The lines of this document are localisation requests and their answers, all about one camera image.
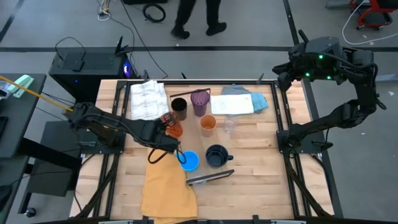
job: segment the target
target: light blue towel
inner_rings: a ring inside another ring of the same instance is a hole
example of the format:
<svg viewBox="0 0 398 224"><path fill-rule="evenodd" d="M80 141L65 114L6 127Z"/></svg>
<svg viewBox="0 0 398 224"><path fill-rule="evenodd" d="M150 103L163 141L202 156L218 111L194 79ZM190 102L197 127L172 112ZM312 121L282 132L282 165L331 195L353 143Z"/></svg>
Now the light blue towel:
<svg viewBox="0 0 398 224"><path fill-rule="evenodd" d="M251 93L251 101L256 114L259 114L262 110L268 108L267 100L261 93Z"/></svg>

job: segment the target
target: tan cloth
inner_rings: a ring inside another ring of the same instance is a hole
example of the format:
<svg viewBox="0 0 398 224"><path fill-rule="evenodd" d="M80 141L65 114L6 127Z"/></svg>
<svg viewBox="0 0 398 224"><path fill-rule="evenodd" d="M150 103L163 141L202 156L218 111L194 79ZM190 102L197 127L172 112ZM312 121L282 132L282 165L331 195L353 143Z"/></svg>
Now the tan cloth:
<svg viewBox="0 0 398 224"><path fill-rule="evenodd" d="M151 160L164 153L155 150ZM154 217L155 224L179 223L197 219L197 198L186 183L187 175L173 154L167 154L156 164L147 162L141 212Z"/></svg>

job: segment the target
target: white towel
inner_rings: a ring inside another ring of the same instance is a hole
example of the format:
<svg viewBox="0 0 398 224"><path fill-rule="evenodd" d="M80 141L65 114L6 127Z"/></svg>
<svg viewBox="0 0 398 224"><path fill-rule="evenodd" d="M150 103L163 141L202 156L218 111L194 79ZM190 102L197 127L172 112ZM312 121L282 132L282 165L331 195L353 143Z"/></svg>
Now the white towel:
<svg viewBox="0 0 398 224"><path fill-rule="evenodd" d="M254 113L250 94L221 95L211 97L212 114L251 114Z"/></svg>
<svg viewBox="0 0 398 224"><path fill-rule="evenodd" d="M163 83L150 80L131 86L131 119L152 120L169 112Z"/></svg>

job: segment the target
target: gray floor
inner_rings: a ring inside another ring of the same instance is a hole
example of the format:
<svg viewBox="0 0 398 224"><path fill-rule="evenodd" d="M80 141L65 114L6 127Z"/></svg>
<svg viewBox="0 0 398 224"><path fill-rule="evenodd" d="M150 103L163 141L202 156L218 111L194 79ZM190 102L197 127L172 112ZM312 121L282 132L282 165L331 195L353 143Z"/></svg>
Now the gray floor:
<svg viewBox="0 0 398 224"><path fill-rule="evenodd" d="M17 0L0 1L0 27L13 12ZM350 12L347 9L328 11L326 0L289 0L297 29L303 29L308 37L324 35L339 37L343 45L341 28ZM224 0L220 20L228 23L226 32L214 37L205 35L205 2L198 1L192 18L186 25L191 32L188 40L175 40L169 35L178 0L165 5L167 18L162 24L152 24L143 19L142 13L130 6L128 11L147 46L273 46L288 47L293 44L283 2L280 0ZM131 33L113 21L100 22L96 18L98 5L95 0L25 0L1 47L54 47L66 36L77 38L86 47L112 47L121 35L125 44L131 45ZM126 25L130 23L119 1L112 1L113 17ZM353 42L380 38L397 32L398 22L376 32L371 29L355 30L355 21L346 29L346 37ZM136 37L136 46L142 43ZM76 47L73 41L60 44ZM365 47L398 47L398 37L375 42ZM55 53L0 52L0 73L47 73ZM274 65L288 60L286 52L260 51L209 51L209 52L153 52L159 65L170 78L275 78L271 72ZM148 70L151 78L163 77L146 52L135 52L139 73ZM375 53L380 74L397 73L398 52ZM355 97L349 83L336 86L331 82L312 84L318 111L321 116L333 108ZM391 220L398 222L397 190L398 143L395 119L397 112L398 86L396 83L380 83L377 86L381 100L388 110L378 110L362 125L353 129L331 129L329 140L335 144L329 150L341 206L346 218ZM48 77L44 91L72 100L73 98ZM42 108L57 116L61 110L39 101ZM35 110L26 132L26 137L40 141L46 121L55 121L39 110ZM72 194L67 197L34 195L30 206L38 210L36 217L28 219L16 214L27 178L21 184L14 208L7 223L35 223L60 220L68 217Z"/></svg>

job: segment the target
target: yellow stick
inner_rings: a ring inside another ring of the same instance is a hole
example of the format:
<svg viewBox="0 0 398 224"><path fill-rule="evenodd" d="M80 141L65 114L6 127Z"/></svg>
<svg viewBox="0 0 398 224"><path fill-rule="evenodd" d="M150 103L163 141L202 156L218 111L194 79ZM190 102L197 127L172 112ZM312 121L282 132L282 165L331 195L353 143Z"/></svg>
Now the yellow stick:
<svg viewBox="0 0 398 224"><path fill-rule="evenodd" d="M67 110L67 111L73 112L73 110L72 110L71 108L67 108L66 106L63 106L63 105L61 105L61 104L59 104L59 103L56 103L56 102L54 102L54 101L51 101L51 100L47 99L46 97L44 97L44 96L42 96L42 95L40 95L40 94L38 94L38 93L36 93L36 92L34 92L34 91L32 91L32 90L28 90L27 88L25 88L25 87L23 87L23 86L21 86L21 85L18 85L18 84L16 84L16 83L14 83L13 81L9 80L8 78L6 78L6 77L4 77L4 76L0 76L0 79L1 79L1 80L4 80L4 81L6 81L6 82L8 82L8 83L10 83L10 84L13 84L14 86L16 86L16 87L18 87L18 88L20 88L20 89L22 89L22 90L25 90L26 92L28 92L28 93L30 93L30 94L32 94L32 95L34 95L34 96L37 96L37 97L39 97L39 98L41 98L41 99L43 99L43 100L45 100L45 101L47 101L47 102L49 102L49 103L55 105L55 106L59 106L59 107L65 109L65 110Z"/></svg>

